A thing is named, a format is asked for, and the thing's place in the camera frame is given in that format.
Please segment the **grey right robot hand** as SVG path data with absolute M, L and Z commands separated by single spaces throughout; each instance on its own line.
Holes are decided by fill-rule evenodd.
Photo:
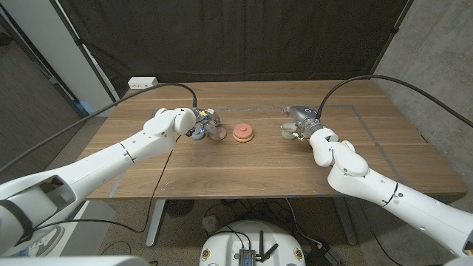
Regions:
M 314 132 L 323 128 L 317 111 L 309 106 L 287 106 L 282 113 L 293 118 L 293 122 L 281 126 L 285 133 L 297 133 L 298 136 L 310 138 Z

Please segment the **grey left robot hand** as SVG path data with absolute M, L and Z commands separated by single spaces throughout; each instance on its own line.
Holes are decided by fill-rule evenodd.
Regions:
M 223 140 L 227 131 L 221 127 L 221 119 L 214 109 L 193 108 L 196 116 L 195 126 L 186 135 L 193 140 L 210 137 L 212 140 Z

